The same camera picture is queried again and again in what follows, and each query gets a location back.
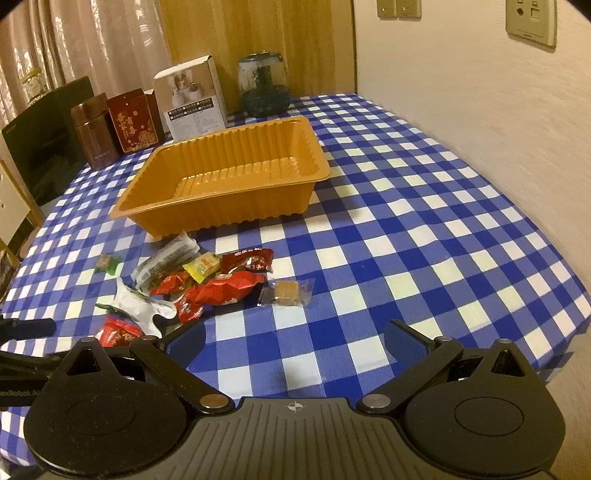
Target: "snack packet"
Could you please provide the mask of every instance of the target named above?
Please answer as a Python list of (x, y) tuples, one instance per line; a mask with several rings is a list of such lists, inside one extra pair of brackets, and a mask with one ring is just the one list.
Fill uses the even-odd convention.
[(160, 315), (167, 320), (177, 316), (174, 303), (148, 298), (125, 285), (121, 277), (117, 277), (117, 293), (111, 305), (96, 306), (126, 314), (140, 326), (145, 335), (155, 335), (158, 338), (162, 338), (162, 332), (154, 324), (154, 316)]
[(128, 346), (131, 340), (141, 335), (142, 331), (137, 325), (107, 316), (95, 338), (101, 346)]
[(270, 248), (249, 248), (247, 250), (223, 254), (220, 272), (223, 274), (229, 274), (239, 270), (270, 272), (273, 254), (273, 250)]
[(114, 255), (100, 254), (96, 261), (96, 269), (108, 273), (109, 275), (115, 275), (117, 265), (121, 263), (121, 259)]
[(227, 305), (246, 297), (265, 276), (248, 271), (220, 275), (205, 285), (195, 285), (185, 292), (185, 299), (198, 305)]
[(274, 280), (269, 285), (263, 287), (259, 296), (258, 306), (276, 305), (304, 307), (310, 303), (312, 298), (312, 289), (314, 289), (314, 279), (306, 280)]
[(147, 295), (171, 272), (199, 256), (199, 245), (185, 232), (180, 233), (153, 257), (143, 261), (131, 273), (136, 288)]
[(203, 283), (208, 276), (220, 269), (220, 258), (211, 252), (204, 253), (192, 262), (183, 265), (183, 268), (193, 277), (197, 283)]
[(177, 308), (178, 319), (181, 323), (198, 319), (203, 314), (203, 305), (187, 301), (185, 295), (180, 297), (174, 305)]
[(152, 289), (150, 295), (168, 295), (183, 291), (189, 286), (190, 275), (187, 271), (180, 271), (169, 275), (156, 288)]

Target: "wooden wall panel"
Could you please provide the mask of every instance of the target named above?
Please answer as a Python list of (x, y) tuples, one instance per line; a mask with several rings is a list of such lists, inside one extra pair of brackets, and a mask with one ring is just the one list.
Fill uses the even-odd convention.
[(356, 90), (350, 0), (160, 0), (173, 63), (211, 54), (229, 111), (238, 60), (283, 53), (294, 96)]

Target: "white product box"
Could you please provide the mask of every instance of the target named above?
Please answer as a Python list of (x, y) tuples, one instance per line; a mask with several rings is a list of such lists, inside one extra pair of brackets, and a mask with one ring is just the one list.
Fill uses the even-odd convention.
[(226, 105), (211, 55), (157, 73), (154, 90), (175, 142), (227, 128)]

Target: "blue checkered tablecloth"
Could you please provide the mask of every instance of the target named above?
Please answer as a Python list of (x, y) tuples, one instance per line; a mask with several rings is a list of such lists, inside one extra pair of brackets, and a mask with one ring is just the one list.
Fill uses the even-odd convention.
[[(589, 295), (543, 233), (513, 203), (437, 141), (356, 95), (295, 101), (323, 146), (331, 177), (303, 215), (207, 229), (218, 253), (274, 249), (274, 278), (314, 278), (310, 305), (218, 309), (189, 370), (233, 398), (336, 396), (355, 402), (399, 373), (385, 351), (385, 324), (399, 318), (429, 337), (465, 346), (517, 342), (542, 368), (591, 313)], [(254, 122), (236, 119), (236, 124)], [(10, 342), (43, 355), (97, 332), (95, 308), (115, 279), (95, 272), (101, 252), (131, 271), (164, 241), (109, 211), (150, 150), (107, 169), (84, 169), (59, 200), (22, 263), (8, 317), (52, 317), (55, 338)], [(2, 413), (0, 453), (32, 461), (26, 408)]]

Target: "glass jar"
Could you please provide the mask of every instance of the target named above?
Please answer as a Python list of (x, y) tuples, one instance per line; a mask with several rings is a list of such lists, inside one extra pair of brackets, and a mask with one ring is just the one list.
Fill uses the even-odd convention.
[(291, 92), (287, 68), (280, 53), (263, 51), (238, 62), (242, 107), (257, 118), (287, 112)]
[(27, 94), (29, 105), (34, 104), (48, 92), (43, 72), (39, 67), (28, 72), (21, 79), (21, 83), (23, 90)]

